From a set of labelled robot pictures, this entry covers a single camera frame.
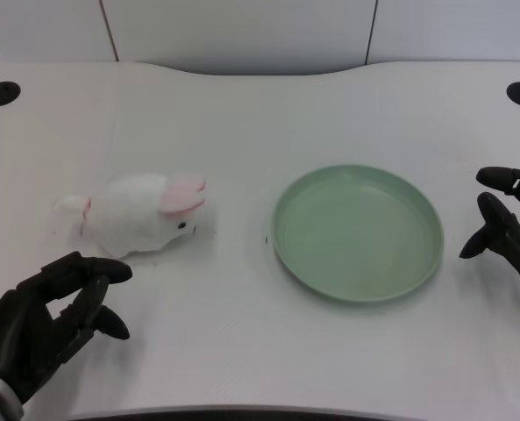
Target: white plush rabbit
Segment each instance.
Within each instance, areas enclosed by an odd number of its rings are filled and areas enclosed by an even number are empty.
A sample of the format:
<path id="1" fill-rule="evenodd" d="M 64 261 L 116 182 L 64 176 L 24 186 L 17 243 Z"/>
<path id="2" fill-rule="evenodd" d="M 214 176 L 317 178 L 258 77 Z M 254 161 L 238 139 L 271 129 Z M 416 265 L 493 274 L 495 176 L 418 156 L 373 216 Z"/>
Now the white plush rabbit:
<path id="1" fill-rule="evenodd" d="M 193 232 L 194 210 L 205 199 L 201 175 L 132 175 L 112 183 L 101 195 L 67 196 L 53 208 L 82 212 L 95 241 L 115 259 L 130 252 L 160 250 Z"/>

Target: green plate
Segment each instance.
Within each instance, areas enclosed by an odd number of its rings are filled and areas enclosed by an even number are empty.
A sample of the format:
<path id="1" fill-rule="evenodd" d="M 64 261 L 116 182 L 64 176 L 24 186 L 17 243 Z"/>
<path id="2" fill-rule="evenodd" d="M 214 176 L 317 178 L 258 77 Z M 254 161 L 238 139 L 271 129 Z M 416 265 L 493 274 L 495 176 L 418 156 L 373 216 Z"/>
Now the green plate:
<path id="1" fill-rule="evenodd" d="M 395 298 L 430 278 L 443 227 L 414 186 L 377 168 L 322 168 L 293 183 L 274 213 L 275 251 L 302 282 L 354 302 Z"/>

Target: wall seam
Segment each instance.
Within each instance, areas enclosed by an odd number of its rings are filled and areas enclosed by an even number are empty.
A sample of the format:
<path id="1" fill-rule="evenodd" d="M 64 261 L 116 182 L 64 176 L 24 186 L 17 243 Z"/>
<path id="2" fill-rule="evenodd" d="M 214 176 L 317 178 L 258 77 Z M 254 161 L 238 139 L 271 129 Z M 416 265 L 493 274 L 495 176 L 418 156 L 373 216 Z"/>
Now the wall seam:
<path id="1" fill-rule="evenodd" d="M 108 22 L 108 15 L 105 13 L 105 8 L 103 7 L 103 0 L 98 0 L 100 3 L 100 9 L 102 10 L 103 21 L 105 22 L 105 27 L 108 30 L 108 36 L 110 37 L 111 48 L 113 48 L 113 55 L 116 57 L 116 61 L 119 61 L 118 50 L 116 49 L 116 43 L 113 41 L 113 36 L 111 35 L 110 23 Z"/>
<path id="2" fill-rule="evenodd" d="M 374 0 L 374 12 L 373 12 L 373 23 L 371 24 L 371 32 L 368 35 L 368 44 L 367 44 L 367 55 L 365 56 L 365 66 L 368 63 L 368 55 L 371 51 L 371 42 L 373 42 L 373 30 L 374 30 L 374 21 L 376 20 L 376 10 L 379 7 L 379 0 Z"/>

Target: stuffed bunny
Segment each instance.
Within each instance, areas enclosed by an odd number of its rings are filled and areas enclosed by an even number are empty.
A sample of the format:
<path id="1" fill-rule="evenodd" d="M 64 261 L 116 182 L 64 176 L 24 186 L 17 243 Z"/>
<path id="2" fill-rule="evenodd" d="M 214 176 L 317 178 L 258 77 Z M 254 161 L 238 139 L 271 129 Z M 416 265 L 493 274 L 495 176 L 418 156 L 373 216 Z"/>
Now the stuffed bunny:
<path id="1" fill-rule="evenodd" d="M 63 197 L 53 208 L 59 213 L 82 212 L 95 241 L 119 259 L 130 252 L 160 250 L 193 232 L 195 209 L 205 202 L 204 189 L 201 175 L 132 175 L 99 196 Z"/>

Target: plate rim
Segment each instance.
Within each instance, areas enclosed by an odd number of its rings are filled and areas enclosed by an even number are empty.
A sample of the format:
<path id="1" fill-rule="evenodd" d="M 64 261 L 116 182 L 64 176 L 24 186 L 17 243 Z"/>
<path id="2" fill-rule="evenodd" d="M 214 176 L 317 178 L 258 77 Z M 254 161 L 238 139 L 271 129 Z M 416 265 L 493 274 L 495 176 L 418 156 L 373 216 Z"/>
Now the plate rim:
<path id="1" fill-rule="evenodd" d="M 409 289 L 406 289 L 404 291 L 401 291 L 399 293 L 394 293 L 394 294 L 392 294 L 390 296 L 384 296 L 384 297 L 379 297 L 379 298 L 369 298 L 369 299 L 345 298 L 345 297 L 337 296 L 337 295 L 334 295 L 332 293 L 329 293 L 329 292 L 323 291 L 321 289 L 315 288 L 312 285 L 309 285 L 306 281 L 301 279 L 301 277 L 296 274 L 296 271 L 293 270 L 293 268 L 285 261 L 285 258 L 283 257 L 283 254 L 281 253 L 281 248 L 280 248 L 280 245 L 279 245 L 279 241 L 277 239 L 277 236 L 275 235 L 276 214 L 277 214 L 277 211 L 279 210 L 279 207 L 281 205 L 281 201 L 290 192 L 290 190 L 292 190 L 297 185 L 297 183 L 299 183 L 300 181 L 302 181 L 306 177 L 314 175 L 317 172 L 325 171 L 325 170 L 328 170 L 328 169 L 339 169 L 339 168 L 367 168 L 367 169 L 371 169 L 371 170 L 375 170 L 375 171 L 380 171 L 382 173 L 386 173 L 387 175 L 392 175 L 393 177 L 401 180 L 402 182 L 407 183 L 419 195 L 421 195 L 425 199 L 425 201 L 430 205 L 431 210 L 433 211 L 433 215 L 435 216 L 435 218 L 438 221 L 438 233 L 439 233 L 438 252 L 437 252 L 437 255 L 435 256 L 435 258 L 434 258 L 430 268 L 427 270 L 427 272 L 425 272 L 421 276 L 420 280 L 413 287 L 411 287 Z M 429 200 L 429 198 L 420 189 L 418 189 L 413 183 L 407 181 L 405 178 L 401 177 L 400 175 L 395 174 L 395 173 L 393 173 L 391 171 L 387 171 L 386 169 L 373 167 L 373 166 L 370 166 L 370 165 L 362 165 L 362 164 L 330 165 L 330 166 L 314 169 L 314 170 L 309 171 L 308 173 L 306 173 L 304 175 L 301 175 L 300 177 L 296 178 L 294 181 L 292 181 L 292 183 L 289 184 L 289 186 L 287 186 L 287 188 L 285 188 L 285 190 L 283 190 L 283 192 L 280 194 L 279 198 L 277 199 L 277 202 L 275 203 L 275 207 L 273 209 L 272 217 L 271 217 L 271 229 L 270 229 L 270 231 L 271 231 L 271 238 L 273 239 L 274 250 L 275 250 L 275 253 L 277 254 L 277 257 L 281 260 L 281 263 L 283 264 L 283 266 L 301 284 L 303 284 L 303 285 L 307 286 L 308 288 L 316 291 L 318 294 L 322 294 L 323 296 L 329 296 L 331 298 L 337 299 L 337 300 L 345 302 L 345 303 L 381 303 L 381 302 L 385 302 L 385 301 L 388 301 L 388 300 L 394 300 L 394 299 L 399 298 L 401 296 L 405 296 L 405 295 L 409 294 L 410 292 L 413 292 L 416 289 L 419 289 L 422 285 L 424 285 L 426 282 L 428 282 L 435 275 L 435 273 L 437 272 L 437 270 L 438 270 L 438 268 L 439 268 L 439 266 L 441 264 L 441 261 L 443 260 L 443 253 L 444 253 L 444 248 L 445 248 L 445 233 L 444 233 L 444 229 L 443 229 L 443 221 L 441 220 L 441 217 L 439 216 L 439 214 L 437 212 L 437 209 L 435 209 L 435 206 L 433 205 L 431 200 Z"/>

